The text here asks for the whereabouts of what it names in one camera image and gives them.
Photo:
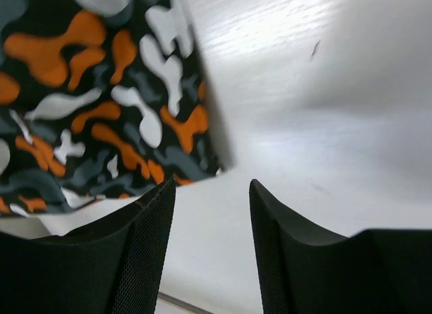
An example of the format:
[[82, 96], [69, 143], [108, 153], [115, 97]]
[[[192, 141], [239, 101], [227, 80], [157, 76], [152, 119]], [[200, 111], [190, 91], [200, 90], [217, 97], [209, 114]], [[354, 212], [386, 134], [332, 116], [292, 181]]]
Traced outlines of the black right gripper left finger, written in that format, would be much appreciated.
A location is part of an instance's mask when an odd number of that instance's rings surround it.
[[2, 313], [153, 313], [176, 199], [170, 179], [64, 236], [1, 235]]

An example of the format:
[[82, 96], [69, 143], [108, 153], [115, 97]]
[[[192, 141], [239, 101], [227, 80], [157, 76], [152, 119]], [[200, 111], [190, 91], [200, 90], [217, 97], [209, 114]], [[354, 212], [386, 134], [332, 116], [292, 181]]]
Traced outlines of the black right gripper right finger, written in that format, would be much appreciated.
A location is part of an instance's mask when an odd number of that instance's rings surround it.
[[265, 313], [430, 313], [431, 231], [345, 237], [278, 201], [259, 181], [250, 217]]

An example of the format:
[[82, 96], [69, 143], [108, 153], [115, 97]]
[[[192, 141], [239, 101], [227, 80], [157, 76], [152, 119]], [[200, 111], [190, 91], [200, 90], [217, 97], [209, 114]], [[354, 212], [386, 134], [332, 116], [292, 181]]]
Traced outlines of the orange grey camouflage shorts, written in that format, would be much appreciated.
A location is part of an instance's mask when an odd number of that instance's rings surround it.
[[223, 172], [186, 0], [1, 0], [1, 214]]

